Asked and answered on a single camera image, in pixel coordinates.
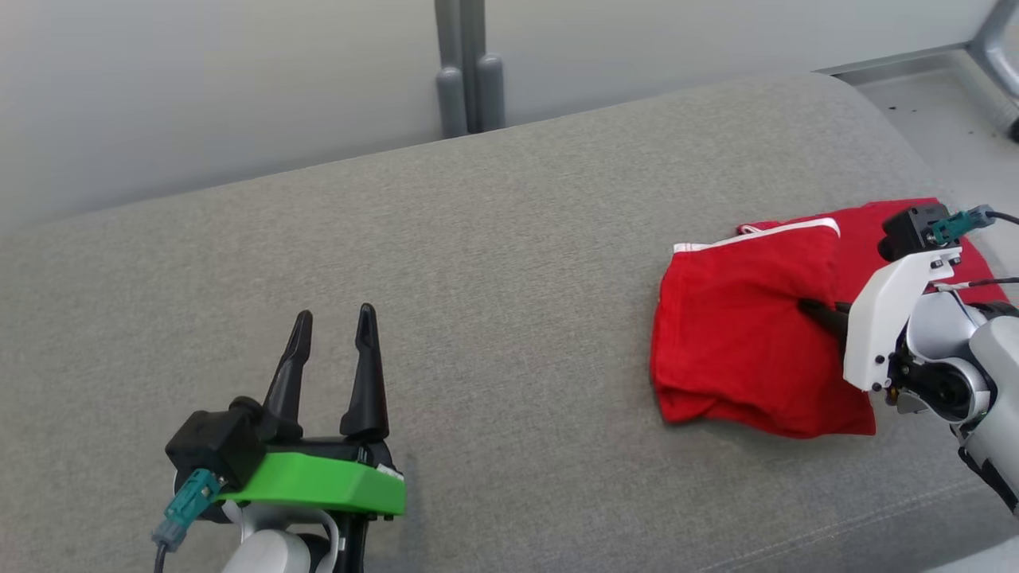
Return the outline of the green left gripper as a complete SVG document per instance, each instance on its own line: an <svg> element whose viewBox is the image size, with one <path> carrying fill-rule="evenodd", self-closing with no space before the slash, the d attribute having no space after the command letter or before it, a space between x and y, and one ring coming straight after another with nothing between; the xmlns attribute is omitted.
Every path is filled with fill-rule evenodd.
<svg viewBox="0 0 1019 573"><path fill-rule="evenodd" d="M263 402L263 440L301 439L299 406L303 366L310 356L313 314L303 310ZM404 515L407 486L393 463L388 438L385 371L377 312L364 303L354 334L359 353L348 408L341 420L346 440L306 440L266 453L244 487L223 487L219 503L287 505L377 517Z"/></svg>

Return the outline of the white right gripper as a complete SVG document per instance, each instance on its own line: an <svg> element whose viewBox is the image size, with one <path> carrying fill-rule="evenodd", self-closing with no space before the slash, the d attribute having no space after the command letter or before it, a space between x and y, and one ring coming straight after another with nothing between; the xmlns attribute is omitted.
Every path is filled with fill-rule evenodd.
<svg viewBox="0 0 1019 573"><path fill-rule="evenodd" d="M852 303L801 298L799 309L837 342L844 380L863 392L888 386L889 355L929 283L955 274L961 247L920 251L884 265Z"/></svg>

